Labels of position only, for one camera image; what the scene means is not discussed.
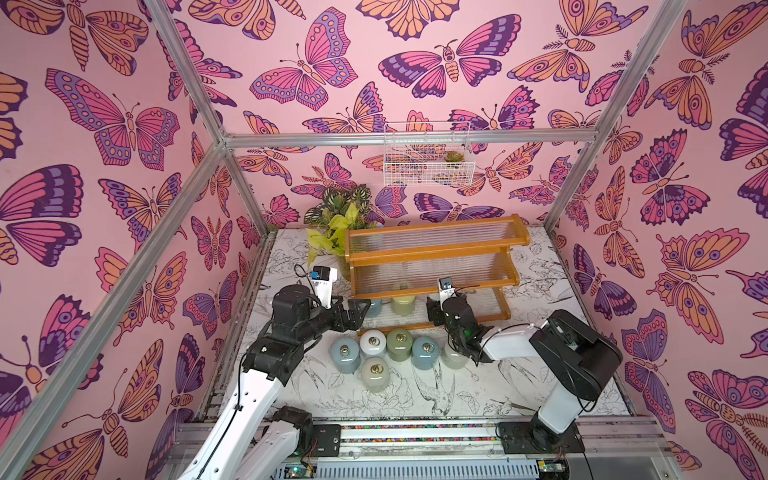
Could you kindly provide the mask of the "blue tea canister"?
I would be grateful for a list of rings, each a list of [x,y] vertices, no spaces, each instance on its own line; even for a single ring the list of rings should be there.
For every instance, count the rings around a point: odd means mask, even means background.
[[[440,356],[440,347],[430,336],[420,336],[411,347],[411,363],[415,369],[430,370]]]

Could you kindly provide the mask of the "green tea canister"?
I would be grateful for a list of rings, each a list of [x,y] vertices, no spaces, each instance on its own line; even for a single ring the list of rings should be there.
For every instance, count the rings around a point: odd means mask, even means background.
[[[403,362],[411,357],[414,339],[409,330],[396,328],[387,333],[386,347],[391,360]]]

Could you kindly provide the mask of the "pale green canister bottom shelf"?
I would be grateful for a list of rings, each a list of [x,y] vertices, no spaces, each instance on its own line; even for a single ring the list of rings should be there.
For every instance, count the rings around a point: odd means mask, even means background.
[[[467,365],[469,358],[455,350],[451,345],[446,345],[441,352],[441,360],[447,368],[459,370]]]

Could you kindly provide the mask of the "white tea canister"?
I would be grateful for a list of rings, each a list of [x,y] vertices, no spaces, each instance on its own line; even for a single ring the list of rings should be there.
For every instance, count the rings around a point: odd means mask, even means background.
[[[384,358],[387,353],[387,337],[379,330],[368,330],[360,336],[359,348],[363,359]]]

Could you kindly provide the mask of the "light blue tall canister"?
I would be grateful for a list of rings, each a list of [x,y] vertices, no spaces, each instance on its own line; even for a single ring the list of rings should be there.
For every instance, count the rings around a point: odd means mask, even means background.
[[[344,375],[354,374],[361,365],[359,344],[351,337],[336,339],[329,348],[329,355],[338,372]]]

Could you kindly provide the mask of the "cream tea canister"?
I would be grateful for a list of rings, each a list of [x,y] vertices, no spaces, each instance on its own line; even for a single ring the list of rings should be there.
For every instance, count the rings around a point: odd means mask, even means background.
[[[361,379],[370,393],[380,393],[391,383],[389,365],[380,357],[368,358],[361,366]]]

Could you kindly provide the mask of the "yellow-green canister bottom shelf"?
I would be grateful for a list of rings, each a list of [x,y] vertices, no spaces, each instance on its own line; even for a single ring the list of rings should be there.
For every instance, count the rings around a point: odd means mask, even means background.
[[[391,309],[392,311],[401,317],[408,317],[413,314],[415,310],[415,302],[416,297],[413,295],[410,296],[399,296],[399,297],[393,297],[391,299]]]

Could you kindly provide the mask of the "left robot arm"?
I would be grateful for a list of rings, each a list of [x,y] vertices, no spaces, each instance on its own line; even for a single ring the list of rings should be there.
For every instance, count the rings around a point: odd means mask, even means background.
[[[310,436],[310,415],[289,409],[251,444],[310,346],[327,331],[359,330],[371,306],[369,299],[328,300],[299,284],[274,295],[270,321],[243,355],[234,393],[182,479],[268,479]]]

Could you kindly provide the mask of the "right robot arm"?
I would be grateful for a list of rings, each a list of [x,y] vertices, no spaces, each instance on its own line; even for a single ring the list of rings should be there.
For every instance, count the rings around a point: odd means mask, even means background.
[[[517,323],[495,329],[480,324],[462,295],[426,300],[430,323],[448,334],[448,345],[475,364],[508,358],[541,359],[557,379],[531,424],[560,436],[596,405],[623,362],[618,347],[567,310],[542,325]]]

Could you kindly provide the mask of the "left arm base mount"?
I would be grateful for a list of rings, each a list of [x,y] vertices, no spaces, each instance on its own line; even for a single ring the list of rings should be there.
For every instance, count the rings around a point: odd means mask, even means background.
[[[337,457],[341,426],[320,424],[300,427],[286,421],[272,422],[254,450],[268,460]]]

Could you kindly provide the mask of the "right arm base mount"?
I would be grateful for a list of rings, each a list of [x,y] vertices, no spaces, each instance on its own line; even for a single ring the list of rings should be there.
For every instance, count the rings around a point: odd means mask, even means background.
[[[585,447],[572,423],[563,433],[550,431],[536,419],[533,421],[501,422],[496,436],[505,454],[581,454]]]

